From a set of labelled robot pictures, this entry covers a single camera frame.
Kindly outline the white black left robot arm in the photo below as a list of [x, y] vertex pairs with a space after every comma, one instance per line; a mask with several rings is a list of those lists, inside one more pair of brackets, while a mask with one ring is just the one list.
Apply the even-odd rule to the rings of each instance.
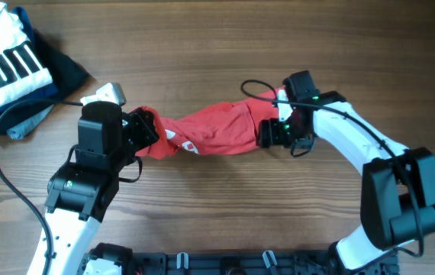
[[141, 164], [137, 152], [156, 143], [155, 116], [143, 108], [130, 113], [113, 102], [82, 107], [78, 143], [47, 185], [45, 220], [30, 274], [133, 274], [133, 251], [100, 243], [90, 249], [119, 190], [125, 166]]

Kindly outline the red soccer t-shirt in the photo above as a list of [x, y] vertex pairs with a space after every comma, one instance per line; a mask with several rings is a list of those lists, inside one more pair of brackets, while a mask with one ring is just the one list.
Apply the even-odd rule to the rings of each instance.
[[184, 118], [165, 118], [157, 110], [143, 106], [154, 114], [159, 140], [136, 152], [138, 157], [162, 160], [178, 150], [199, 155], [238, 155], [257, 149], [259, 123], [279, 118], [271, 102], [248, 98], [239, 102], [210, 105]]

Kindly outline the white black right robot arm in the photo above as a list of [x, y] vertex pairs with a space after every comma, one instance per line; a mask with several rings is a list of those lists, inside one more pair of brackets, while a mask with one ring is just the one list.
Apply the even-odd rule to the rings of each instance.
[[278, 114], [260, 122], [260, 147], [281, 145], [303, 157], [323, 139], [362, 178], [360, 226], [325, 251], [296, 253], [295, 272], [397, 274], [398, 254], [435, 233], [435, 156], [382, 134], [340, 93], [320, 92], [308, 71], [284, 79], [269, 102]]

